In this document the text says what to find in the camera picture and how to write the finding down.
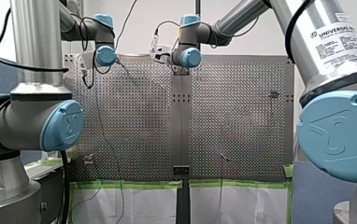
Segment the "robot logo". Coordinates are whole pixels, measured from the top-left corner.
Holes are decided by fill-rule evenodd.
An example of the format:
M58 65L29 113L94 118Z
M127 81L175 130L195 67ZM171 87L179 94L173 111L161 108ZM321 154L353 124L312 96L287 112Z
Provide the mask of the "robot logo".
M315 38L316 36L318 36L318 32L313 32L312 34L310 34L310 37L313 39Z

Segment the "vertical metal post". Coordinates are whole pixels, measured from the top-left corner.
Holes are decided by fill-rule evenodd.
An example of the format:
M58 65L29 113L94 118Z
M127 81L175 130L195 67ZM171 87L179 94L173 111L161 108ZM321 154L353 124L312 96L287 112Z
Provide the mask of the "vertical metal post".
M195 14L201 17L201 1L202 0L195 0ZM198 44L198 49L201 50L201 44Z

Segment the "perforated metal panel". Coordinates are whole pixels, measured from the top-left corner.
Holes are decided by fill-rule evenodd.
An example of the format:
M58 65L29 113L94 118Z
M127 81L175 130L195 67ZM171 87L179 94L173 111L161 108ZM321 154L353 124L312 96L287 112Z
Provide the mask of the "perforated metal panel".
M114 65L105 75L97 73L94 87L88 90L79 59L75 63L74 96L86 113L73 164L75 179L120 178L117 160L125 179L172 179L171 71L149 57L122 58L127 71ZM92 70L87 74L90 84ZM104 140L96 100L112 146Z
M86 113L75 180L120 178L117 160L129 180L171 180L176 165L190 166L184 178L284 179L293 141L293 65L285 57L204 56L190 76L173 77L148 57L124 57L129 74L114 65L91 90L78 58L66 59L75 71L68 86ZM116 155L104 141L96 92Z
M204 58L193 72L190 178L284 178L283 164L292 157L287 138L293 139L293 65L287 62Z

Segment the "robotic arm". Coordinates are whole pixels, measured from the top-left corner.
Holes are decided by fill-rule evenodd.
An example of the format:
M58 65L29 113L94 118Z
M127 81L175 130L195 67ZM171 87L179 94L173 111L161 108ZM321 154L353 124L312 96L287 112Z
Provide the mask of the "robotic arm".
M0 97L0 223L40 223L40 186L29 181L20 151L63 151L79 139L83 108L64 86L62 38L94 40L96 66L111 66L117 59L111 17L95 15L78 24L59 4L11 0L17 58L12 66L30 69L18 69L18 86Z
M178 48L166 55L154 41L151 57L163 62L166 55L166 63L196 67L201 62L197 44L229 45L269 7L306 85L297 124L301 148L322 171L357 183L357 33L337 0L243 0L214 25L186 15ZM357 223L357 191L350 202L350 220Z
M305 2L309 2L308 7L294 20ZM306 84L300 101L302 106L323 93L357 83L357 33L349 17L336 0L305 2L272 0L270 3L286 34L288 54ZM198 66L201 54L197 44L229 45L238 31L268 10L268 5L267 0L243 0L213 25L200 22L196 15L183 16L178 48L166 62L183 67Z

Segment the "wall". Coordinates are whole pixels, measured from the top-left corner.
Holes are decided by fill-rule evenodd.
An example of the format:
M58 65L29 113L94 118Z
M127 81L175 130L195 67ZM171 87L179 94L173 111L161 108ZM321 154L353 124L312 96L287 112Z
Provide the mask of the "wall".
M203 0L202 20L211 23L217 21L239 1ZM161 21L179 22L181 15L193 14L195 12L194 2L194 0L138 0L120 40L118 52L147 53L155 27ZM339 0L339 2L350 15L351 21L357 29L357 1ZM112 15L118 36L132 3L133 1L129 0L85 0L85 15L92 16L95 13ZM8 7L8 0L0 0L0 32ZM177 37L178 29L171 24L160 29L160 44L172 46ZM64 52L81 52L80 43L64 43L63 48ZM203 46L202 50L205 54L284 55L286 53L283 34L271 10L260 18L258 24L250 33L234 39L229 47L212 49L210 46ZM13 34L11 24L9 24L6 38L0 47L0 56L14 61L14 52ZM295 79L295 118L298 117L301 110L297 102L303 89L304 85L297 73Z

